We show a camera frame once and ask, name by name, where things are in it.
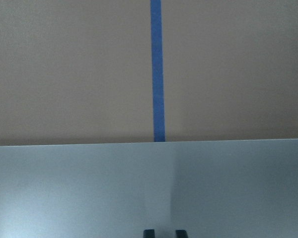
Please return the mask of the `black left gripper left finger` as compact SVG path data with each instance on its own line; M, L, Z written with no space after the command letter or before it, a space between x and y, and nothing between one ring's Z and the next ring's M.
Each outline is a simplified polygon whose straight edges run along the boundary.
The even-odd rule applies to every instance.
M154 229L144 230L143 238L155 238L155 230Z

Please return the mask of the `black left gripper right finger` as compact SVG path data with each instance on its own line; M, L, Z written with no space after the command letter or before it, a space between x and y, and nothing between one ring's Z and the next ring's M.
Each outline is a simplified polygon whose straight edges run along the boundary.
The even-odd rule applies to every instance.
M176 235L176 238L188 238L188 234L186 230L176 230L175 235Z

